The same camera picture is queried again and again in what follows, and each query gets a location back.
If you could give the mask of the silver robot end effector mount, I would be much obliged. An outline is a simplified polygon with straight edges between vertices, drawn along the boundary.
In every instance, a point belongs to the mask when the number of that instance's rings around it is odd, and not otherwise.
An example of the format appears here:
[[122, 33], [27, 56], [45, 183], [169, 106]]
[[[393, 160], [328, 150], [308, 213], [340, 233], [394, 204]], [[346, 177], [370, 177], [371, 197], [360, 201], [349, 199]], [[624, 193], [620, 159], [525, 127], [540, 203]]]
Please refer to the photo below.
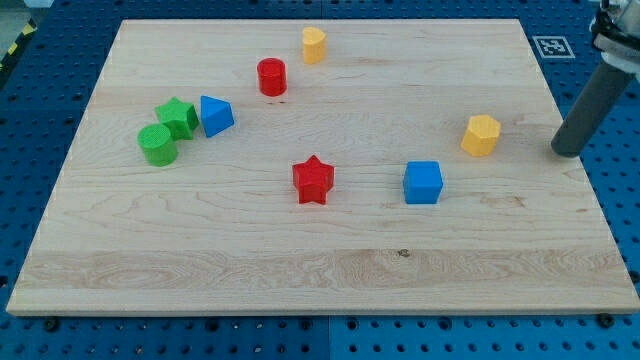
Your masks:
[[639, 0], [600, 0], [589, 30], [602, 60], [639, 80]]

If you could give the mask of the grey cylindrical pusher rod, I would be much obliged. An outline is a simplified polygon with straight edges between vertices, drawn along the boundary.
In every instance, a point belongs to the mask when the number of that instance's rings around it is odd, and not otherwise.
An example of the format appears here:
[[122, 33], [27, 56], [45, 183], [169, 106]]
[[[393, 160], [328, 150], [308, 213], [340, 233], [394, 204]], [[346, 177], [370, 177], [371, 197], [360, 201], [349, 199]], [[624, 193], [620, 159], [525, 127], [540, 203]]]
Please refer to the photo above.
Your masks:
[[579, 156], [634, 78], [602, 60], [556, 131], [552, 150], [566, 158]]

